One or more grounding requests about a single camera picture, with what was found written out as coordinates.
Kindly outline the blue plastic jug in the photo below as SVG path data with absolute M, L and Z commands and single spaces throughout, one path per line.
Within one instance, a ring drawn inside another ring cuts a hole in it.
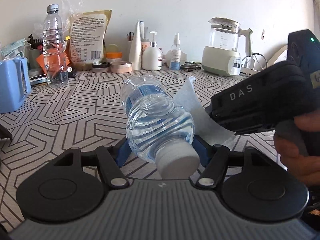
M 15 57 L 1 61 L 1 114 L 17 111 L 31 92 L 28 59 Z

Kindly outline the upright clear water bottle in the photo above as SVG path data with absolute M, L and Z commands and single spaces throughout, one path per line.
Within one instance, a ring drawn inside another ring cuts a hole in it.
M 52 86 L 63 86 L 68 81 L 65 56 L 65 39 L 62 20 L 58 14 L 59 5 L 47 7 L 47 17 L 43 25 L 43 60 L 47 72 L 47 82 Z

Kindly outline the pink round cosmetic jar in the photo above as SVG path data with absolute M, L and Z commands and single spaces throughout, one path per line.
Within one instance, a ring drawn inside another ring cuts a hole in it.
M 116 74 L 129 73 L 132 71 L 132 63 L 127 61 L 111 62 L 110 70 Z

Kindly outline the black lid round jar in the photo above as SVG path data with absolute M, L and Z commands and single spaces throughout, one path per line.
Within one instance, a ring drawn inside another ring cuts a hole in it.
M 108 62 L 99 61 L 92 63 L 92 72 L 94 73 L 106 73 L 110 69 L 110 64 Z

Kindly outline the clear blue-label water bottle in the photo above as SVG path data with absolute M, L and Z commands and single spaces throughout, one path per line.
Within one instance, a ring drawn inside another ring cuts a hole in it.
M 193 117 L 159 80 L 148 74 L 129 77 L 121 89 L 121 104 L 127 115 L 126 139 L 136 156 L 155 164 L 164 180 L 195 173 L 200 158 L 193 148 Z

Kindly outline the clear plastic bag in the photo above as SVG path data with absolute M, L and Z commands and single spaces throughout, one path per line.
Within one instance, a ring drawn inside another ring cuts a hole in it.
M 82 15 L 83 0 L 61 0 L 61 6 L 62 26 L 64 30 L 69 30 Z

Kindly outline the clear spray bottle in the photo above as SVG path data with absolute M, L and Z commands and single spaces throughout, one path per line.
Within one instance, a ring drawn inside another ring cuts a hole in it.
M 176 33 L 174 37 L 174 44 L 171 46 L 170 70 L 179 71 L 181 62 L 181 46 L 180 33 Z

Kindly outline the orange cardboard box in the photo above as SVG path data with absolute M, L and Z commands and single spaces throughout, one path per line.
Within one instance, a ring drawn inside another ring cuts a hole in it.
M 63 55 L 65 56 L 65 59 L 66 59 L 66 66 L 70 65 L 71 62 L 69 60 L 69 57 L 68 57 L 68 54 L 66 52 L 63 53 Z M 41 54 L 40 56 L 38 56 L 36 58 L 36 61 L 37 63 L 40 65 L 40 67 L 42 68 L 43 72 L 46 74 L 47 73 L 47 70 L 46 70 L 46 67 L 45 67 L 45 64 L 44 64 L 44 57 L 43 55 Z

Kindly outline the beige printed food bag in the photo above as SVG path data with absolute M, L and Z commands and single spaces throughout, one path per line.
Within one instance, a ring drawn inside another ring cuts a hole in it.
M 76 70 L 90 70 L 93 63 L 103 60 L 104 39 L 111 15 L 111 10 L 84 12 L 72 23 L 69 53 Z

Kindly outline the orange lid jar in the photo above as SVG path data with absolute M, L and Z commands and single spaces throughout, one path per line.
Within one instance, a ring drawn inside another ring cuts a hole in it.
M 121 61 L 123 57 L 122 52 L 116 44 L 109 44 L 105 49 L 105 59 L 106 62 L 118 62 Z

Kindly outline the white round appliance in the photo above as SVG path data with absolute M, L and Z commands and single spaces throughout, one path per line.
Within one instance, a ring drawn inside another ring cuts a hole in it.
M 275 63 L 278 63 L 280 61 L 285 61 L 287 58 L 287 45 L 280 48 L 267 62 L 266 67 L 270 67 Z

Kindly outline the white pump lotion bottle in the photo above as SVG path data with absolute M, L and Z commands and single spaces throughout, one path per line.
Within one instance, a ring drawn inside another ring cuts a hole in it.
M 142 55 L 142 68 L 144 70 L 157 71 L 162 67 L 162 52 L 157 47 L 156 35 L 157 31 L 151 31 L 152 41 L 148 48 L 146 48 Z

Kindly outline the white cleaning cloth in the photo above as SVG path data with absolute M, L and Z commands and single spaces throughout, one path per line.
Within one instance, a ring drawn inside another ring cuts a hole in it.
M 237 136 L 210 118 L 196 96 L 193 85 L 195 80 L 196 78 L 193 76 L 188 77 L 173 97 L 174 101 L 193 117 L 195 135 L 200 136 L 209 145 L 220 144 L 232 148 L 236 143 Z

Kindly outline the glass electric kettle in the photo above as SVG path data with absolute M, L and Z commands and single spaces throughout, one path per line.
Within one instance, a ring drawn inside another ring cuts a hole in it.
M 216 75 L 238 76 L 242 68 L 242 59 L 238 52 L 239 38 L 245 37 L 245 54 L 252 55 L 252 29 L 243 30 L 240 23 L 227 18 L 214 17 L 209 21 L 209 44 L 202 54 L 202 68 Z

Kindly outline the white cosmetic tube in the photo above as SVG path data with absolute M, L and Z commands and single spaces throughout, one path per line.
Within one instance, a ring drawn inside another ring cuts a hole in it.
M 131 62 L 132 70 L 140 70 L 142 61 L 142 45 L 140 35 L 139 21 L 136 23 L 136 29 L 134 31 L 134 37 L 131 41 L 129 62 Z

